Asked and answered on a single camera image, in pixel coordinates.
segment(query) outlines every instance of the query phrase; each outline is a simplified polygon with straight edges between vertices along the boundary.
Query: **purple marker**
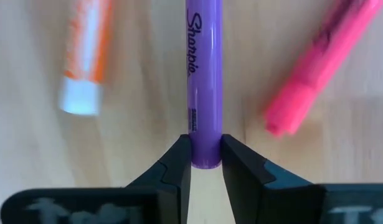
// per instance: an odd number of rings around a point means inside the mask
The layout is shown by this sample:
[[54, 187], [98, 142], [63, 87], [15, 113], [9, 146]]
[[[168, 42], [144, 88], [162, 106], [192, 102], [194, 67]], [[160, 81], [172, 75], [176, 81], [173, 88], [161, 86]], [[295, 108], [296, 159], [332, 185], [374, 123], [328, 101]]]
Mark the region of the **purple marker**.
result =
[[220, 165], [222, 0], [186, 0], [187, 90], [192, 165]]

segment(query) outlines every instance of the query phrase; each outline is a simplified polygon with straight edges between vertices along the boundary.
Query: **barcode label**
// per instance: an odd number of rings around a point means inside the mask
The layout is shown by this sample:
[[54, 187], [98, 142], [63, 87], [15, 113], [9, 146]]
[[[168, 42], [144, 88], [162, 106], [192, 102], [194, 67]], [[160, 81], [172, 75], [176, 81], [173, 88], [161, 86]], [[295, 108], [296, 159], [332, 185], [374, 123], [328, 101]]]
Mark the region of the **barcode label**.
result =
[[197, 131], [197, 110], [189, 108], [189, 131]]

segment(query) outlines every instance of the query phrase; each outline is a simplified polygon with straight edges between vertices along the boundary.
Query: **orange marker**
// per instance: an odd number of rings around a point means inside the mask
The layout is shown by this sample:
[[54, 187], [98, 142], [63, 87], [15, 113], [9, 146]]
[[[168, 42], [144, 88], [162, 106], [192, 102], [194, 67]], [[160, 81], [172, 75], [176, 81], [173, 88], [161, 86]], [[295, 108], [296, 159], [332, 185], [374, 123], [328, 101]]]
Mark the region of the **orange marker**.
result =
[[73, 114], [96, 115], [101, 101], [112, 0], [75, 0], [73, 11], [60, 108]]

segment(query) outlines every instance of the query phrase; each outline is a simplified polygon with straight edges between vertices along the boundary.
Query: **sharpie marker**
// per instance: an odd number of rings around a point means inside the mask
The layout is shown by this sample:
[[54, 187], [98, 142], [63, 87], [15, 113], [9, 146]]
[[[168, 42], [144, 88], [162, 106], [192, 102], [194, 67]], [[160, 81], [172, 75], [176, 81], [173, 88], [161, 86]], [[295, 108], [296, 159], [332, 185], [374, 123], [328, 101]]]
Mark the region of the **sharpie marker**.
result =
[[112, 0], [75, 0], [70, 21], [67, 63], [60, 107], [79, 115], [96, 115], [106, 65]]
[[383, 0], [338, 0], [291, 77], [265, 113], [275, 136], [295, 134], [314, 100], [348, 56]]
[[222, 137], [222, 1], [187, 0], [187, 101], [192, 164], [220, 164]]

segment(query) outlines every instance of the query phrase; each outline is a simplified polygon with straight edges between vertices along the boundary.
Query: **wooden table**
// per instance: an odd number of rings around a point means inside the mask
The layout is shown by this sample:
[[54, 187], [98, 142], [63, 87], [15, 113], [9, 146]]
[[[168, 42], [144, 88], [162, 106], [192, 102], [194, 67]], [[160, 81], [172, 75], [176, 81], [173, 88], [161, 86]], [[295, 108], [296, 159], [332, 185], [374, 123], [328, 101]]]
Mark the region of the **wooden table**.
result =
[[[57, 109], [70, 0], [0, 0], [0, 206], [35, 187], [125, 186], [187, 132], [185, 3], [116, 1], [102, 113]], [[329, 0], [224, 0], [224, 130], [313, 182], [383, 182], [383, 10], [300, 131], [261, 111]], [[221, 169], [192, 170], [189, 223], [234, 223]]]

